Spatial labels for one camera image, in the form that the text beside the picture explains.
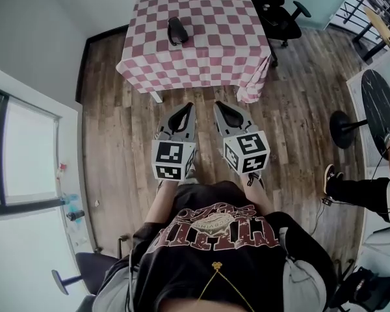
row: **hardwood floorboard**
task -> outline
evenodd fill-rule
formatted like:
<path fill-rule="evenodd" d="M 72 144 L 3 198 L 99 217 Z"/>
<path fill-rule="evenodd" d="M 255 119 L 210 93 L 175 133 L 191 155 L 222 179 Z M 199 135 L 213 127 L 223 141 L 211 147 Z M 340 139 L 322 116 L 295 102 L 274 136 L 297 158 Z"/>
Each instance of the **hardwood floorboard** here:
<path fill-rule="evenodd" d="M 158 104 L 115 70 L 124 34 L 90 46 L 82 89 L 83 154 L 88 206 L 103 253 L 115 255 L 117 238 L 133 234 L 146 217 L 157 188 L 151 140 L 162 115 L 176 105 L 195 104 L 199 180 L 230 180 L 241 186 L 218 151 L 222 145 L 213 124 L 213 105 L 220 100 L 250 111 L 265 131 L 271 154 L 263 180 L 276 210 L 289 213 L 310 233 L 323 210 L 314 238 L 332 258 L 345 262 L 356 257 L 363 210 L 320 205 L 326 165 L 335 163 L 347 179 L 363 178 L 359 135 L 350 148 L 339 149 L 330 138 L 329 120 L 339 109 L 356 119 L 346 80 L 365 64 L 348 33 L 329 27 L 302 32 L 286 49 L 272 41 L 279 67 L 269 69 L 261 99 L 251 105 L 237 102 L 233 86 L 165 90 L 164 102 Z M 123 252 L 128 252 L 126 244 Z"/>

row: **checkered tablecloth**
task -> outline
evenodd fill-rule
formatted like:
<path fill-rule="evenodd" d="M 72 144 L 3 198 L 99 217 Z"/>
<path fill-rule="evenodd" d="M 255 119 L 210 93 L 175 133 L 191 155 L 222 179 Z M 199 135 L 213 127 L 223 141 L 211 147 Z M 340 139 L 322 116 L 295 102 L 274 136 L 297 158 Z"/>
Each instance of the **checkered tablecloth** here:
<path fill-rule="evenodd" d="M 173 46 L 168 19 L 189 40 Z M 138 0 L 116 69 L 139 92 L 237 85 L 237 99 L 259 99 L 270 48 L 251 0 Z"/>

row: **person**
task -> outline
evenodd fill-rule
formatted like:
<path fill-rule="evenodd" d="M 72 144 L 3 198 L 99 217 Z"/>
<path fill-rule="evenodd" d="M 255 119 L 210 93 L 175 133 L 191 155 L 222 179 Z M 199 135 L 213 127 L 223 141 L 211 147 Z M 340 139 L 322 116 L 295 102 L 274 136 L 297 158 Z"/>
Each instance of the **person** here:
<path fill-rule="evenodd" d="M 386 139 L 390 169 L 390 140 Z M 365 207 L 390 223 L 390 179 L 344 180 L 342 172 L 335 172 L 330 164 L 324 174 L 324 193 L 338 202 Z"/>
<path fill-rule="evenodd" d="M 275 212 L 261 181 L 162 181 L 131 253 L 93 312 L 323 311 L 337 278 L 325 250 Z"/>

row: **shoe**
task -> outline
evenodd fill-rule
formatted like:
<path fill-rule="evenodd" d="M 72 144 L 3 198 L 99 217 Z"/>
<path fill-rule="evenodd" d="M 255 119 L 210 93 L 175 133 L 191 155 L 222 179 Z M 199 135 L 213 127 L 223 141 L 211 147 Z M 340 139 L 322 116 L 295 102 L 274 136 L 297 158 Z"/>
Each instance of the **shoe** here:
<path fill-rule="evenodd" d="M 335 177 L 335 167 L 333 166 L 333 164 L 330 164 L 326 167 L 325 169 L 325 175 L 324 175 L 324 193 L 325 194 L 328 194 L 326 192 L 326 183 L 328 182 L 328 180 L 330 180 L 332 177 Z"/>

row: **window frame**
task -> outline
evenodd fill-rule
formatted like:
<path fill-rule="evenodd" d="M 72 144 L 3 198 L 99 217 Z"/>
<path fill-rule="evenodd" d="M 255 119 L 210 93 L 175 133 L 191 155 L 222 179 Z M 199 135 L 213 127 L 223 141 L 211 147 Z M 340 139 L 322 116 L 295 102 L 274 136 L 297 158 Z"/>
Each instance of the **window frame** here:
<path fill-rule="evenodd" d="M 9 99 L 10 96 L 0 90 L 0 216 L 27 213 L 31 211 L 40 211 L 43 209 L 59 207 L 63 205 L 63 201 L 60 198 L 53 198 L 50 200 L 43 201 L 41 200 L 34 202 L 16 203 L 12 205 L 6 204 L 5 184 L 3 179 L 3 139 L 7 115 L 7 104 Z"/>

